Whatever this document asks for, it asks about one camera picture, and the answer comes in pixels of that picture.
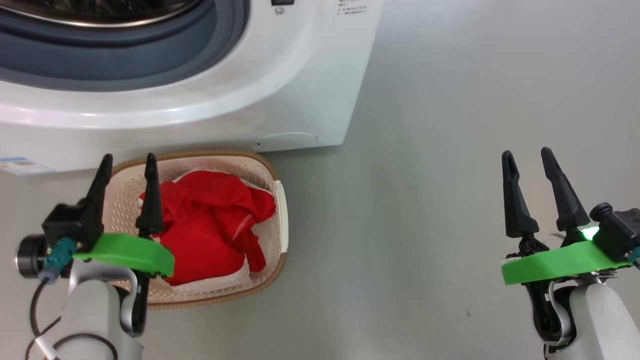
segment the laundry basket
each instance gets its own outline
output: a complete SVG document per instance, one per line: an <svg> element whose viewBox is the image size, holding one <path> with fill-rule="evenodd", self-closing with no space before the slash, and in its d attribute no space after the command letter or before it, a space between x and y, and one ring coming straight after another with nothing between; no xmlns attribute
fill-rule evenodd
<svg viewBox="0 0 640 360"><path fill-rule="evenodd" d="M146 158L114 167L104 198L102 222L106 233L138 234L140 215L138 196L145 191ZM262 157L248 152L199 151L157 157L160 183L171 181L191 170L216 170L233 174L273 194L276 212L269 220L253 227L266 260L265 268L251 274L251 282L216 291L176 291L164 281L152 279L149 309L178 309L206 306L240 299L266 289L278 277L287 258L289 224L284 189L274 168ZM116 284L128 288L128 283Z"/></svg>

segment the red cloth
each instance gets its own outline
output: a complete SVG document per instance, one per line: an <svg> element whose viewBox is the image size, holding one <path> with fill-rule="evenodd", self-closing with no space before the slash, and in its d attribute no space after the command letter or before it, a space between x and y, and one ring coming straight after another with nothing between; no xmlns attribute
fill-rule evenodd
<svg viewBox="0 0 640 360"><path fill-rule="evenodd" d="M160 185L164 232L160 243L175 257L172 285L225 276L266 262L251 228L273 216L273 196L223 172L194 171Z"/></svg>

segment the black cable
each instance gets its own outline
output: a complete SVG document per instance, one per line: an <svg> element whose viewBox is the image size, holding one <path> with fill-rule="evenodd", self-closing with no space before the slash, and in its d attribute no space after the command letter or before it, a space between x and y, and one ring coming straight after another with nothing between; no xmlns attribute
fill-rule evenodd
<svg viewBox="0 0 640 360"><path fill-rule="evenodd" d="M52 327L56 326L57 323L60 322L60 319L62 319L60 316L53 320L52 323L49 324L49 326L47 326L41 333L40 335L44 335L47 333L47 331L51 330ZM31 352L31 349L33 348L33 345L36 345L36 339L34 338L33 340L31 340L31 342L29 343L29 345L27 346L27 351L24 354L24 360L29 360L29 353Z"/></svg>
<svg viewBox="0 0 640 360"><path fill-rule="evenodd" d="M44 279L38 285L36 292L33 293L33 297L31 298L31 306L29 307L29 323L31 324L31 331L33 332L33 337L37 338L42 335L40 329L38 328L38 320L36 320L36 307L38 305L38 299L40 298L40 294L42 293L42 289L47 286L49 283L49 279Z"/></svg>
<svg viewBox="0 0 640 360"><path fill-rule="evenodd" d="M73 334L73 335L65 336L64 338L58 340L57 343L53 344L53 349L57 350L58 347L62 346L64 343L66 343L66 342L68 342L70 340L74 340L74 339L94 339L94 340L98 340L99 342L107 345L109 350L111 350L111 354L113 354L113 360L118 360L118 350L116 349L116 347L109 340L103 338L102 336L95 335L95 334L87 334L85 332L82 332L80 334Z"/></svg>
<svg viewBox="0 0 640 360"><path fill-rule="evenodd" d="M38 285L38 288L36 288L36 291L33 293L33 297L31 298L31 305L29 307L29 322L31 324L31 331L33 332L34 338L33 338L33 340L31 340L31 342L27 346L27 350L26 350L26 353L24 355L24 359L25 360L29 360L29 353L31 352L31 349L33 348L33 345L35 345L35 343L36 343L36 338L44 335L47 331L51 330L61 320L61 317L59 316L52 323L50 323L49 326L47 326L42 332L40 332L40 329L38 328L38 320L36 319L36 309L37 309L37 305L38 305L38 299L40 298L40 294L42 293L42 290L44 289L44 287L47 285L48 282L49 282L48 279L44 279ZM95 334L88 334L88 333L84 333L84 332L83 333L79 333L79 334L73 334L73 335L65 336L64 338L58 340L58 342L56 342L53 345L53 349L57 350L58 347L62 346L64 343L66 343L66 342L68 342L70 340L80 339L80 338L98 340L99 342L107 345L107 347L109 348L109 350L111 350L111 353L113 354L113 360L118 360L118 350L112 344L112 342L110 342L109 340L103 338L102 336L95 335Z"/></svg>

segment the floor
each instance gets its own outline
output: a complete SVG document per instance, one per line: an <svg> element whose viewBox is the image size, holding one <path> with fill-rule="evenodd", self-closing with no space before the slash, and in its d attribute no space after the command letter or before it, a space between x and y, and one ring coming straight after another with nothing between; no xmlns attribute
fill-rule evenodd
<svg viewBox="0 0 640 360"><path fill-rule="evenodd" d="M282 175L291 223L278 280L235 302L150 313L145 359L542 358L524 289L500 275L517 245L504 236L500 154L514 152L551 247L557 214L543 146L587 210L640 205L640 4L389 3L346 143L266 155ZM13 268L15 246L55 203L82 196L92 176L0 173L7 359L21 358L29 341L35 288ZM640 321L637 272L610 283ZM43 323L64 292L46 291Z"/></svg>

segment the green mount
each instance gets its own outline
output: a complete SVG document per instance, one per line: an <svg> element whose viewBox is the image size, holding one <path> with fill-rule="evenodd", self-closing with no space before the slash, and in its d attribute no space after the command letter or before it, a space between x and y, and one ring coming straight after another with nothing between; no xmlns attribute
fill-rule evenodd
<svg viewBox="0 0 640 360"><path fill-rule="evenodd" d="M75 260L94 259L151 275L173 276L175 259L159 243L120 233L104 233L91 252L76 253Z"/></svg>
<svg viewBox="0 0 640 360"><path fill-rule="evenodd" d="M632 266L611 261L594 243L593 228L582 231L586 240L567 247L539 252L502 266L507 285L558 279L561 277Z"/></svg>

